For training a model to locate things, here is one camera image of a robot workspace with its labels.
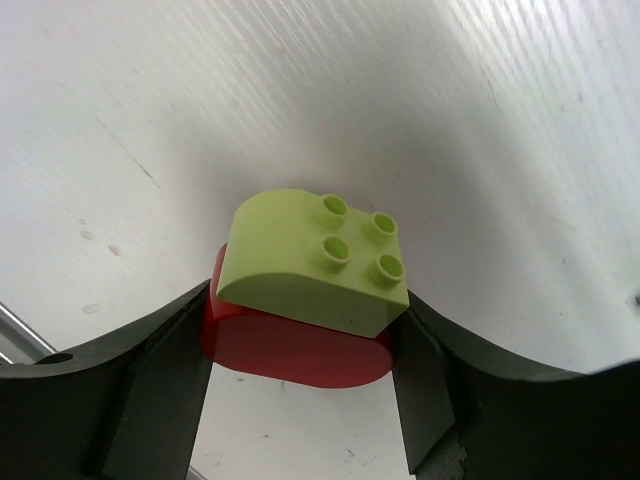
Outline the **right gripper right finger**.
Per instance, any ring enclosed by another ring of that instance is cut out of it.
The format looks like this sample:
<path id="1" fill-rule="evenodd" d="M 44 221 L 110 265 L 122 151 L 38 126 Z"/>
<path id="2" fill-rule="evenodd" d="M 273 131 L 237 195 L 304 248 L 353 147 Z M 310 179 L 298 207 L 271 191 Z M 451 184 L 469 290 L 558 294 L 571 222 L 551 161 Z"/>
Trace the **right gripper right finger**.
<path id="1" fill-rule="evenodd" d="M 414 477 L 638 477 L 637 362 L 590 374 L 552 367 L 472 333 L 417 297 L 391 337 Z"/>

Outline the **lime rounded brick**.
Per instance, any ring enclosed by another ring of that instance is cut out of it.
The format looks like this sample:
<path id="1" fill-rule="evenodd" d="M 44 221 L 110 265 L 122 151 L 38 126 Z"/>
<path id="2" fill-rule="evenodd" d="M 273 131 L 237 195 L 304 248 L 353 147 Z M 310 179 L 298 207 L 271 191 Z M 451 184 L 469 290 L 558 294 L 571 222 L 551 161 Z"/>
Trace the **lime rounded brick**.
<path id="1" fill-rule="evenodd" d="M 334 194 L 257 194 L 234 213 L 218 299 L 367 338 L 409 307 L 399 227 Z"/>

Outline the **red rounded brick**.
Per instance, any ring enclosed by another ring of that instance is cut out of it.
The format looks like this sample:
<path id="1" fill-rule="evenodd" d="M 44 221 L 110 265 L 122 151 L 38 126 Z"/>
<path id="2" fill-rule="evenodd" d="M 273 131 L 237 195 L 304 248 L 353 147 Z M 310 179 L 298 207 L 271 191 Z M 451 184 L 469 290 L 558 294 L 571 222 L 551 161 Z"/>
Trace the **red rounded brick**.
<path id="1" fill-rule="evenodd" d="M 392 370 L 388 330 L 366 338 L 218 299 L 225 253 L 221 247 L 217 254 L 199 337 L 209 359 L 237 372 L 325 389 L 366 385 Z"/>

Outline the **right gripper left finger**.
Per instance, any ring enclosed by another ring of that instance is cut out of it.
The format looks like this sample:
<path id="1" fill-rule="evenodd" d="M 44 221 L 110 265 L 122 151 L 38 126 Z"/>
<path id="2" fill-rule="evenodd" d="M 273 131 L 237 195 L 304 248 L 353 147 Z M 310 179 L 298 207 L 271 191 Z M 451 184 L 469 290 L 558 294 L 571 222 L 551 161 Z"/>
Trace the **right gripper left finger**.
<path id="1" fill-rule="evenodd" d="M 185 479 L 212 363 L 203 282 L 33 364 L 1 368 L 4 479 Z"/>

